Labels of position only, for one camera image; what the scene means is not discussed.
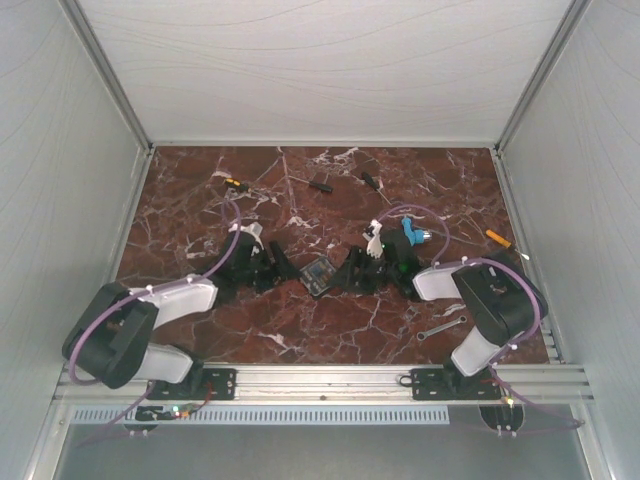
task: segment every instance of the brown marble pattern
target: brown marble pattern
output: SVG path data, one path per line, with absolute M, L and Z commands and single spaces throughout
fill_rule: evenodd
M 206 266 L 228 223 L 220 213 L 235 199 L 244 224 L 259 221 L 263 241 L 277 240 L 294 265 L 326 254 L 337 267 L 349 246 L 387 208 L 360 180 L 380 177 L 392 202 L 425 205 L 448 222 L 453 240 L 443 259 L 480 255 L 496 247 L 484 231 L 513 234 L 486 149 L 162 147 L 156 151 L 140 199 L 119 278 L 129 286 L 157 284 Z M 334 187 L 321 193 L 289 175 Z M 227 192 L 224 178 L 250 183 L 248 193 Z M 383 222 L 399 226 L 401 216 Z M 415 215 L 416 226 L 440 232 Z M 427 264 L 441 235 L 416 247 Z M 333 291 L 313 300 L 290 281 L 262 295 L 239 292 L 237 302 L 168 324 L 155 341 L 181 345 L 210 361 L 240 363 L 441 363 L 472 322 L 423 342 L 416 333 L 465 313 L 460 301 L 409 303 L 389 286 L 376 296 Z M 514 363 L 547 362 L 541 337 L 514 352 Z

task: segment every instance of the orange handle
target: orange handle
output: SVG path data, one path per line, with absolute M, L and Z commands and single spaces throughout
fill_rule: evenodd
M 511 242 L 509 240 L 507 240 L 506 238 L 501 237 L 500 235 L 498 235 L 493 230 L 487 230 L 486 233 L 487 233 L 487 237 L 491 238 L 492 240 L 495 240 L 500 245 L 502 245 L 504 248 L 509 248 L 511 246 Z

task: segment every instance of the black screwdriver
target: black screwdriver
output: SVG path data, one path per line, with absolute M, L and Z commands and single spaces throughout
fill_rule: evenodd
M 389 205 L 391 205 L 391 202 L 389 201 L 389 199 L 387 197 L 385 197 L 384 193 L 382 193 L 380 191 L 380 185 L 378 185 L 378 183 L 373 179 L 373 177 L 371 175 L 369 175 L 367 172 L 362 172 L 361 177 L 362 177 L 362 179 L 364 180 L 364 182 L 367 185 L 369 185 L 376 192 L 378 192 L 380 195 L 382 195 L 382 198 L 384 198 L 387 201 L 387 203 Z
M 331 185 L 327 185 L 326 183 L 320 182 L 310 182 L 309 180 L 303 180 L 302 178 L 292 177 L 289 175 L 289 178 L 293 180 L 298 180 L 299 182 L 308 183 L 310 187 L 317 188 L 318 190 L 322 190 L 323 192 L 331 193 L 333 192 L 333 187 Z

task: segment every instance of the wrench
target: wrench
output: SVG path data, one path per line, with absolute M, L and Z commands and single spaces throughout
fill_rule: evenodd
M 432 328 L 431 330 L 427 330 L 426 332 L 418 332 L 416 337 L 418 338 L 418 340 L 422 342 L 423 340 L 425 340 L 427 337 L 430 337 L 431 335 L 435 335 L 436 333 L 440 333 L 443 330 L 446 330 L 447 328 L 455 327 L 456 325 L 460 325 L 461 323 L 467 323 L 467 317 L 465 317 L 464 315 L 456 318 L 455 320 L 447 322 L 444 325 L 440 325 L 439 327 L 435 327 L 435 328 Z

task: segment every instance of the blue tool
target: blue tool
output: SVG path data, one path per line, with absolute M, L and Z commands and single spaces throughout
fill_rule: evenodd
M 427 240 L 431 240 L 431 232 L 425 230 L 414 230 L 411 227 L 411 218 L 404 217 L 402 219 L 402 226 L 404 227 L 404 234 L 409 239 L 409 243 L 413 247 L 417 243 L 424 243 Z

